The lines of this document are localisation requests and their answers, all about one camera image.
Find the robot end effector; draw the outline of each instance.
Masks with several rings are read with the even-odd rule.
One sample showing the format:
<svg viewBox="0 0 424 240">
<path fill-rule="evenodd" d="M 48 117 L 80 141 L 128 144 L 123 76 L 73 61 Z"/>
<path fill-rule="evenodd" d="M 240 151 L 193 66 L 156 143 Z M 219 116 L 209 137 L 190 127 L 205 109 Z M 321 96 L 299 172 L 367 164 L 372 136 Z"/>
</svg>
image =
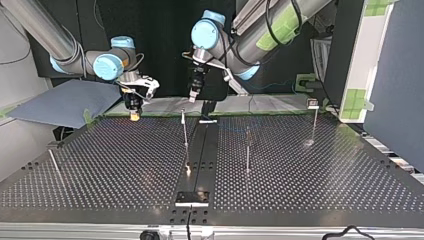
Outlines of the robot end effector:
<svg viewBox="0 0 424 240">
<path fill-rule="evenodd" d="M 142 62 L 144 55 L 136 54 L 134 41 L 130 37 L 120 36 L 111 40 L 111 50 L 107 52 L 88 51 L 81 60 L 88 63 L 77 64 L 82 70 L 96 75 L 106 81 L 115 81 L 120 86 L 120 93 L 125 102 L 125 107 L 130 111 L 130 119 L 138 121 L 142 113 L 144 101 L 153 98 L 159 82 L 149 76 L 140 75 L 137 67 Z M 60 61 L 50 58 L 56 71 L 63 71 Z"/>
</svg>

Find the white wall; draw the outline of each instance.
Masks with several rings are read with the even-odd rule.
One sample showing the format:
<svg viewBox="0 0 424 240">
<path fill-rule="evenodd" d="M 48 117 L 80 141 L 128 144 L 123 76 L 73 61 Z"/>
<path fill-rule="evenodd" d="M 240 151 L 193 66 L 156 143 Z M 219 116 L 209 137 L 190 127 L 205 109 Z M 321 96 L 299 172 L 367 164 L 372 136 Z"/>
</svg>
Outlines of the white wall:
<svg viewBox="0 0 424 240">
<path fill-rule="evenodd" d="M 16 20 L 8 16 L 22 31 Z M 46 80 L 37 76 L 32 54 L 17 63 L 1 64 L 22 58 L 28 48 L 29 43 L 0 11 L 0 110 L 48 90 Z M 54 140 L 53 128 L 10 118 L 0 119 L 0 181 L 41 155 L 46 145 Z"/>
</svg>

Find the vertical pin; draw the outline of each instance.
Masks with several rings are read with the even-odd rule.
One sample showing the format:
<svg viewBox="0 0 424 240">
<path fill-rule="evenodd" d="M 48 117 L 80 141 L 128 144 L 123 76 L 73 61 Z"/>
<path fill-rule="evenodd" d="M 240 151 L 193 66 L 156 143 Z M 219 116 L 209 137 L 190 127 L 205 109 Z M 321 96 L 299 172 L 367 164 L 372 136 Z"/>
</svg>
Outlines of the vertical pin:
<svg viewBox="0 0 424 240">
<path fill-rule="evenodd" d="M 187 125 L 185 121 L 185 109 L 181 110 L 181 124 L 183 125 L 184 129 L 184 146 L 186 150 L 186 164 L 190 161 L 189 155 L 188 155 L 188 136 L 187 136 Z"/>
<path fill-rule="evenodd" d="M 250 171 L 250 146 L 252 144 L 252 136 L 249 126 L 246 129 L 246 172 Z"/>
<path fill-rule="evenodd" d="M 56 171 L 60 172 L 59 171 L 59 166 L 57 165 L 57 162 L 56 162 L 56 158 L 54 157 L 53 151 L 51 149 L 49 149 L 49 154 L 50 154 L 50 158 L 52 159 L 54 168 L 56 169 Z"/>
</svg>

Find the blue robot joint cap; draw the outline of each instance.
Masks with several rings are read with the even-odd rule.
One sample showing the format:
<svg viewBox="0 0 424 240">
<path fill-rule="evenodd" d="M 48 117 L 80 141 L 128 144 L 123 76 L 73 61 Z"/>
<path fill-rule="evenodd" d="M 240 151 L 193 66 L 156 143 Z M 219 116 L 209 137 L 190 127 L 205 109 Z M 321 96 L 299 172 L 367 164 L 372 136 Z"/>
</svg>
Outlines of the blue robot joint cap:
<svg viewBox="0 0 424 240">
<path fill-rule="evenodd" d="M 110 40 L 110 44 L 116 48 L 135 48 L 134 40 L 127 36 L 114 37 Z"/>
<path fill-rule="evenodd" d="M 216 22 L 219 22 L 222 26 L 225 25 L 225 16 L 210 10 L 205 10 L 203 12 L 202 19 L 212 19 Z"/>
</svg>

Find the yellow object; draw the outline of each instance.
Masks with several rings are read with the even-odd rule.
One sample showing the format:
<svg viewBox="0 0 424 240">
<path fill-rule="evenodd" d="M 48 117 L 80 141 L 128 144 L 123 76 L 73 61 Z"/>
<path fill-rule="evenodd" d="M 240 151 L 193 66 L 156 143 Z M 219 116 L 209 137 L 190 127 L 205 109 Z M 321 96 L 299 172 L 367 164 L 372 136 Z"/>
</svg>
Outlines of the yellow object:
<svg viewBox="0 0 424 240">
<path fill-rule="evenodd" d="M 131 89 L 128 88 L 121 88 L 122 92 L 124 93 L 132 93 L 133 91 L 131 91 Z"/>
<path fill-rule="evenodd" d="M 137 122 L 138 120 L 140 120 L 140 114 L 138 114 L 138 113 L 131 113 L 130 114 L 130 119 L 133 122 Z"/>
<path fill-rule="evenodd" d="M 122 66 L 125 68 L 125 67 L 127 67 L 128 66 L 128 64 L 129 64 L 129 60 L 128 60 L 128 58 L 127 59 L 125 59 L 124 61 L 122 61 Z"/>
</svg>

